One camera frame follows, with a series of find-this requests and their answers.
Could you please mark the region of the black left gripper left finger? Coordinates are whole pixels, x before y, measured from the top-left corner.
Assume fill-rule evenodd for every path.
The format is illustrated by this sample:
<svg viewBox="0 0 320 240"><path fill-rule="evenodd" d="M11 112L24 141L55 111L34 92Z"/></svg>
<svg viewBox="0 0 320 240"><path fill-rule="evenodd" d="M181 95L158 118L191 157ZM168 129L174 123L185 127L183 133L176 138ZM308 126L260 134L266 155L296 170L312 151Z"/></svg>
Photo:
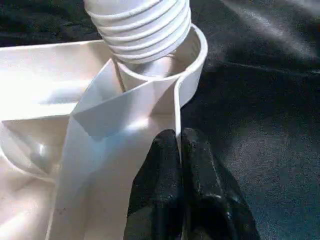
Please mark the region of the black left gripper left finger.
<svg viewBox="0 0 320 240"><path fill-rule="evenodd" d="M182 168L176 133L160 132L131 186L125 240L179 240L184 222Z"/></svg>

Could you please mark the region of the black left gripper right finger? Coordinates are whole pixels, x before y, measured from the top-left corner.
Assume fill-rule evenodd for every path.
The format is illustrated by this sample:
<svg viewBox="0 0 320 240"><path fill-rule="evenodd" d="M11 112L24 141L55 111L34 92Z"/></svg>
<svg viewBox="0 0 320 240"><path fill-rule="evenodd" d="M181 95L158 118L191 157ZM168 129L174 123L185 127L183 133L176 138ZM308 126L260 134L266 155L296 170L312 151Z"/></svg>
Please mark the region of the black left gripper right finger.
<svg viewBox="0 0 320 240"><path fill-rule="evenodd" d="M204 133L181 133L188 240L258 240L250 208L234 176L214 155Z"/></svg>

